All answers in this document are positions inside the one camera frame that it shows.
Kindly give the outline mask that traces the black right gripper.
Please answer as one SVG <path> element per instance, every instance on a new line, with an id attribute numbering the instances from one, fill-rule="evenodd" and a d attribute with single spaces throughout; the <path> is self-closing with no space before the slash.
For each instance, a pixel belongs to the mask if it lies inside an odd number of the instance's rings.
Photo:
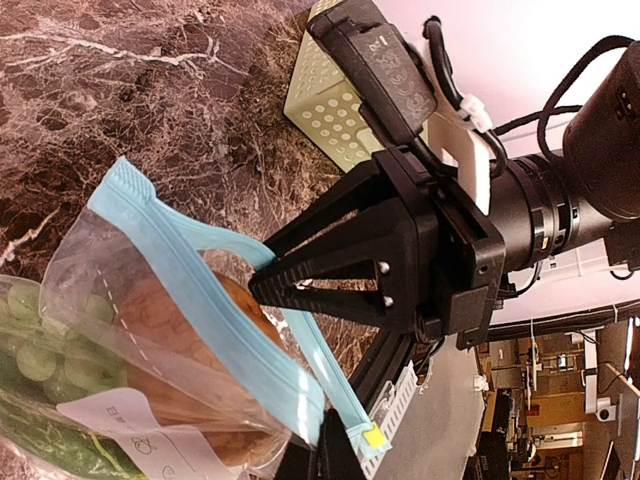
<path id="1" fill-rule="evenodd" d="M 399 199 L 375 205 L 390 183 Z M 416 311 L 427 338 L 454 335 L 459 350 L 486 341 L 506 259 L 502 235 L 457 181 L 399 148 L 356 165 L 265 245 L 281 258 L 249 282 L 260 303 L 399 332 Z"/>

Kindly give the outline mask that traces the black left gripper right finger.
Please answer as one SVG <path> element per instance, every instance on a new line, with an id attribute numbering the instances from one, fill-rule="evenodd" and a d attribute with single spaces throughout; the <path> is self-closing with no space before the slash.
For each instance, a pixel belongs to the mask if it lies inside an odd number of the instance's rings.
<path id="1" fill-rule="evenodd" d="M 365 480 L 345 427 L 335 409 L 325 412 L 319 439 L 320 477 L 327 480 Z"/>

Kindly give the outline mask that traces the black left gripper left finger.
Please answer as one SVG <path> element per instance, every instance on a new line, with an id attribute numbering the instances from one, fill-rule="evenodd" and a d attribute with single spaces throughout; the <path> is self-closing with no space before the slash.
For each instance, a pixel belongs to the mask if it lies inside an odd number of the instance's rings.
<path id="1" fill-rule="evenodd" d="M 288 441 L 274 476 L 275 480 L 318 480 L 321 474 L 321 450 L 305 443 L 297 435 Z"/>

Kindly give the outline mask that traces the orange food item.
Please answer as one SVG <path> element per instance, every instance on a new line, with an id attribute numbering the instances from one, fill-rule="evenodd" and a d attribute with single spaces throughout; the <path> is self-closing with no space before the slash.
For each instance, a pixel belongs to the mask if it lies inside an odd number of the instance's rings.
<path id="1" fill-rule="evenodd" d="M 145 394 L 161 426 L 197 428 L 229 468 L 273 458 L 282 446 L 279 427 L 200 339 L 155 276 L 135 284 L 118 318 L 169 361 L 168 373 L 157 365 L 127 367 L 129 386 Z"/>

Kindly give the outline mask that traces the clear zip top bag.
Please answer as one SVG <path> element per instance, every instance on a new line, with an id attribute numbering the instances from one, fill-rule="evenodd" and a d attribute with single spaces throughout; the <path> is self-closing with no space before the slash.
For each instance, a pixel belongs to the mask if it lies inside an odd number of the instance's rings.
<path id="1" fill-rule="evenodd" d="M 216 253 L 273 258 L 118 159 L 43 279 L 1 279 L 2 443 L 61 479 L 270 479 L 293 439 L 365 475 L 390 441 L 312 315 L 280 311 L 298 362 Z"/>

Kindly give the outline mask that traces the green leafy vegetable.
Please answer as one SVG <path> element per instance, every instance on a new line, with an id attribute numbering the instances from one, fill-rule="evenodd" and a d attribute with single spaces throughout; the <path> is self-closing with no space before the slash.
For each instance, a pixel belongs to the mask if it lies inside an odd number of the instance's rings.
<path id="1" fill-rule="evenodd" d="M 60 404 L 1 388 L 1 436 L 30 456 L 82 479 L 145 477 L 114 440 L 64 417 L 57 410 Z"/>

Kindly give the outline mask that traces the bunch of green grapes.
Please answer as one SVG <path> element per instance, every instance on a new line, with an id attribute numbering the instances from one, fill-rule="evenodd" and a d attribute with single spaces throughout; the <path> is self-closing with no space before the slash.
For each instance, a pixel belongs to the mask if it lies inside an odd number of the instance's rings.
<path id="1" fill-rule="evenodd" d="M 40 285 L 1 278 L 1 388 L 51 405 L 126 387 L 125 363 L 39 313 Z"/>

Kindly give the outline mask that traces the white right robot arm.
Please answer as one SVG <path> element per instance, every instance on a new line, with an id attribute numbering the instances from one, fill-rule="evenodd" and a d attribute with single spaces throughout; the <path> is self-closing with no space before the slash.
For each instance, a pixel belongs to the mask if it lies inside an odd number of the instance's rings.
<path id="1" fill-rule="evenodd" d="M 545 142 L 559 99 L 599 55 L 621 57 L 579 109 L 560 150 Z M 508 161 L 483 213 L 406 147 L 376 152 L 272 235 L 249 283 L 261 304 L 324 313 L 421 341 L 484 342 L 503 278 L 598 239 L 639 265 L 639 45 L 610 36 L 545 104 L 539 153 Z"/>

